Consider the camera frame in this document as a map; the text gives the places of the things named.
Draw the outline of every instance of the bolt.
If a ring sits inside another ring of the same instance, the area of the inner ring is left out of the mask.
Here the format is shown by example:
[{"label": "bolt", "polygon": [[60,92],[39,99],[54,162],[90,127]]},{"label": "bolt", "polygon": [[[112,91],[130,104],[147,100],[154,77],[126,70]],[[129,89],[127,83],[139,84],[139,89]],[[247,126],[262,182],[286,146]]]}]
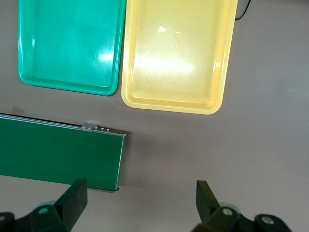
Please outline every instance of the bolt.
[{"label": "bolt", "polygon": [[232,210],[227,209],[227,208],[223,209],[222,212],[223,212],[225,215],[227,215],[227,216],[232,216],[232,215],[233,215]]},{"label": "bolt", "polygon": [[262,221],[263,221],[264,223],[266,223],[266,224],[269,224],[269,225],[275,224],[274,220],[271,219],[271,218],[268,217],[268,216],[263,216],[261,219],[262,219]]}]

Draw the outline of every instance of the green tray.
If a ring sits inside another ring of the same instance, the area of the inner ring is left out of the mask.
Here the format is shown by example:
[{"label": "green tray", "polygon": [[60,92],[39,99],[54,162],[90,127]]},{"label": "green tray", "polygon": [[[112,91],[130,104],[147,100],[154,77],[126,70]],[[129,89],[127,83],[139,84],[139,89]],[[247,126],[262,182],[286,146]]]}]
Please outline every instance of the green tray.
[{"label": "green tray", "polygon": [[25,84],[98,95],[117,89],[126,0],[19,0]]},{"label": "green tray", "polygon": [[118,190],[125,131],[0,114],[0,175]]}]

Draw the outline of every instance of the gray table surface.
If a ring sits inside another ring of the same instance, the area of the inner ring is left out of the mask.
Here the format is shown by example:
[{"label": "gray table surface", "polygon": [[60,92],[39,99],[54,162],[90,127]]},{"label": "gray table surface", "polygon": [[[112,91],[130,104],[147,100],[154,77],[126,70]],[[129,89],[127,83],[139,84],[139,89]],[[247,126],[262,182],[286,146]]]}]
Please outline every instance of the gray table surface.
[{"label": "gray table surface", "polygon": [[[246,0],[239,0],[238,14]],[[0,112],[130,131],[117,193],[89,191],[74,232],[188,232],[197,179],[244,216],[309,229],[309,2],[253,0],[235,23],[225,95],[209,116],[133,109],[110,97],[32,87],[16,74],[17,0],[0,0]],[[67,185],[0,177],[16,217]]]}]

